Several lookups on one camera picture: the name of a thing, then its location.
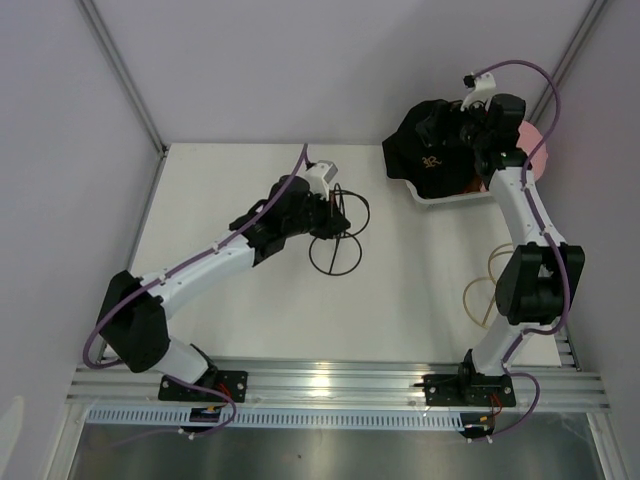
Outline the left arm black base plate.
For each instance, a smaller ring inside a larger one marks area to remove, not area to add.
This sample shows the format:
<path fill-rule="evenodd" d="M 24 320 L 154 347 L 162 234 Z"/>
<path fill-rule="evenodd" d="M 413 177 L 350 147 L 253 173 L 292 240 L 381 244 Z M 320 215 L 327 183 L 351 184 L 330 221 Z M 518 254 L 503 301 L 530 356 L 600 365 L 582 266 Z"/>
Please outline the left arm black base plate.
<path fill-rule="evenodd" d="M 166 402 L 226 402 L 243 403 L 248 390 L 249 374 L 241 370 L 207 372 L 193 384 L 164 375 L 158 399 Z"/>

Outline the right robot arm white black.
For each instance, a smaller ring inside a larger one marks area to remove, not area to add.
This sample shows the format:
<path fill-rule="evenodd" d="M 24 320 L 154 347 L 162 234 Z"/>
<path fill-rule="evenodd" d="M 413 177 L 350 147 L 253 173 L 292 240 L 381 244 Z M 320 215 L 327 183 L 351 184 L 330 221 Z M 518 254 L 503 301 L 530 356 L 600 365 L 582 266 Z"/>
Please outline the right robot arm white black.
<path fill-rule="evenodd" d="M 491 393 L 489 376 L 507 374 L 531 336 L 553 336 L 566 325 L 585 263 L 584 250 L 553 226 L 531 160 L 517 145 L 524 113 L 524 100 L 511 94 L 470 105 L 438 100 L 416 127 L 429 146 L 456 141 L 473 151 L 476 173 L 499 205 L 514 247 L 495 287 L 498 316 L 469 352 L 473 369 L 455 381 L 469 404 Z"/>

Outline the black baseball cap gold logo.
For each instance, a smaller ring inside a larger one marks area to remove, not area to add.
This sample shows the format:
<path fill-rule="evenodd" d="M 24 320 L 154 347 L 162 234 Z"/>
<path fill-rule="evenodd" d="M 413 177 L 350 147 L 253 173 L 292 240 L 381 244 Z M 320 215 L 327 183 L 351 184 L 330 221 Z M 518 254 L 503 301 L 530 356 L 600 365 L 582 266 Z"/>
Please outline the black baseball cap gold logo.
<path fill-rule="evenodd" d="M 473 150 L 460 140 L 460 101 L 423 101 L 382 142 L 386 176 L 405 180 L 422 199 L 479 193 Z"/>

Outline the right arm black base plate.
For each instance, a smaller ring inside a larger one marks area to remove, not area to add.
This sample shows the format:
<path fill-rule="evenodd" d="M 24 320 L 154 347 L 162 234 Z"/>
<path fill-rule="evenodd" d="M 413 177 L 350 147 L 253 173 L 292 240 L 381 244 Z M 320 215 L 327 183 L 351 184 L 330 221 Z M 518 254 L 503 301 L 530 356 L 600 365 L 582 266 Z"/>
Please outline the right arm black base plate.
<path fill-rule="evenodd" d="M 413 387 L 424 392 L 427 406 L 516 406 L 513 383 L 507 375 L 426 374 Z"/>

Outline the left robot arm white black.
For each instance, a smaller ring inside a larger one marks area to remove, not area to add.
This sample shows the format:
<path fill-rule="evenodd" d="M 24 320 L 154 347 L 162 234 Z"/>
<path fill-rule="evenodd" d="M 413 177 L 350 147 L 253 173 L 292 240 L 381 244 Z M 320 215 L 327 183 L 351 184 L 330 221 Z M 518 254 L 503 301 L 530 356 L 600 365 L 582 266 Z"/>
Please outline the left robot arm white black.
<path fill-rule="evenodd" d="M 192 399 L 205 400 L 216 388 L 214 367 L 197 347 L 170 336 L 169 320 L 216 283 L 279 253 L 288 239 L 334 239 L 350 226 L 333 194 L 314 192 L 301 177 L 283 177 L 211 247 L 156 273 L 114 275 L 96 322 L 98 334 L 116 353 L 116 364 L 133 373 L 156 370 L 175 377 Z"/>

